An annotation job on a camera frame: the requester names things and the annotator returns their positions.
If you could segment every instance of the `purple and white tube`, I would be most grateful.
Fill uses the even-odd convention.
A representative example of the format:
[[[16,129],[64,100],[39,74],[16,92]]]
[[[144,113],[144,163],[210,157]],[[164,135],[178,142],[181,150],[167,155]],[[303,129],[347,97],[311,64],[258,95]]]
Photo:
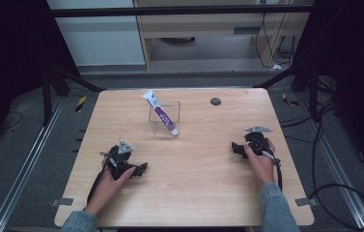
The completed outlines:
[[[167,113],[164,111],[164,109],[161,107],[160,102],[156,99],[154,95],[153,90],[149,90],[146,94],[144,94],[143,99],[145,99],[151,107],[154,109],[154,112],[158,115],[158,117],[161,119],[161,121],[166,125],[166,128],[174,135],[178,135],[179,131],[176,128],[176,125],[172,122],[170,117],[167,115]]]

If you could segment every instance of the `hand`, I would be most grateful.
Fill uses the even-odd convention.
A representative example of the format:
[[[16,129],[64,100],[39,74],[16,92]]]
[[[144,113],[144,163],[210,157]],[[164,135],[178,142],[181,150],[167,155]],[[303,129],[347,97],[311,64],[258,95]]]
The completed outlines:
[[[271,140],[267,139],[269,149],[271,152],[275,151],[274,145]],[[272,160],[266,156],[257,156],[248,144],[244,144],[244,151],[248,156],[251,169],[253,170],[254,176],[257,178],[257,185],[259,189],[266,183],[274,183]]]
[[[86,211],[98,217],[103,208],[109,203],[109,201],[111,201],[115,197],[116,193],[122,187],[122,185],[131,177],[134,170],[135,167],[128,169],[116,181],[113,180],[110,171],[106,170],[99,180],[98,186],[95,189],[91,201],[83,209],[83,211]]]

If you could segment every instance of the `gray carpet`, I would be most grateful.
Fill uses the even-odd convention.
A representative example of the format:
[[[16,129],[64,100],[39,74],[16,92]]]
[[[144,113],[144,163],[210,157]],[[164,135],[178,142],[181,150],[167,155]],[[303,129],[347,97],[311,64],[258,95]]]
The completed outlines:
[[[156,73],[122,74],[116,76],[86,76],[86,79],[99,87],[121,88],[190,88],[190,87],[249,87],[262,83],[272,77],[271,72],[201,72],[201,73]],[[289,91],[288,81],[284,80],[271,87],[268,92],[280,121],[305,116],[301,106],[291,106],[282,100],[281,93]],[[34,171],[26,183],[7,228],[46,228],[57,229],[53,219],[57,208],[51,206],[53,199],[60,198],[64,192],[72,169],[76,151],[80,147],[92,114],[98,93],[92,93],[82,86],[69,82],[70,95],[64,98],[62,111],[55,127],[42,150]],[[86,95],[87,100],[81,112],[74,112],[78,100]],[[321,95],[324,102],[328,96]],[[29,153],[42,126],[42,91],[34,90],[19,96],[13,102],[10,113],[0,130],[0,206],[11,188],[16,175]],[[345,168],[354,186],[364,193],[364,163],[359,161],[357,149],[350,139],[336,111],[323,116],[323,131]],[[312,148],[315,133],[308,122],[284,129],[287,142],[294,158],[295,166],[307,194],[312,187]],[[334,183],[334,177],[322,155],[317,149],[316,179],[318,186]],[[342,220],[355,225],[348,205],[342,200],[338,189],[321,194],[322,201],[330,212]],[[350,231],[332,219],[320,206],[312,208],[315,223],[302,228],[302,231]]]

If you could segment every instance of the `sleeve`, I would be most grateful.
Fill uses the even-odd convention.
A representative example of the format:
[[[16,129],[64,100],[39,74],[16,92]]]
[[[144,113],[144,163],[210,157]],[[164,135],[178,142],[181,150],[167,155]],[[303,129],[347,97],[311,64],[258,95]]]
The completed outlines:
[[[287,199],[274,183],[262,186],[259,206],[263,219],[263,231],[300,231],[296,225]]]
[[[95,232],[98,218],[85,211],[74,211],[65,221],[61,232]]]

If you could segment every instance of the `black metal frame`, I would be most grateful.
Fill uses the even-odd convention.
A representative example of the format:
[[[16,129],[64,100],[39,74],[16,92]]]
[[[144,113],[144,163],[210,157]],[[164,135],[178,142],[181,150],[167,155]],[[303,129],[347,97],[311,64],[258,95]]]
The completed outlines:
[[[74,10],[49,10],[49,11],[21,11],[24,15],[34,16],[52,16],[52,17],[89,17],[89,16],[125,16],[125,15],[211,15],[211,14],[263,14],[263,13],[307,13],[312,11],[323,11],[329,8],[333,8],[337,1],[332,1],[329,4],[296,4],[296,5],[229,5],[229,6],[191,6],[191,7],[148,7],[148,8],[106,8],[106,9],[74,9]],[[94,92],[100,92],[104,89],[98,88],[87,81],[81,79],[79,76],[65,71],[62,68],[57,67],[53,62],[49,61],[50,58],[46,57],[46,54],[38,49],[40,52],[39,59],[45,62],[42,75],[42,89],[43,89],[43,104],[44,104],[44,124],[47,124],[52,112],[51,112],[51,100],[49,84],[58,83],[59,95],[67,95],[69,92],[68,85],[64,80],[56,80],[54,77],[49,77],[47,70],[64,75],[67,78],[87,87]],[[279,73],[265,83],[262,83],[256,88],[268,88],[277,81],[287,77],[291,74],[296,74],[301,70],[304,70],[305,66],[311,67],[311,95],[310,95],[310,111],[315,113],[317,111],[317,82],[318,74],[317,67],[313,60],[303,61],[296,60],[293,65],[287,70]],[[297,85],[297,88],[302,88],[307,80],[301,81],[302,84]]]

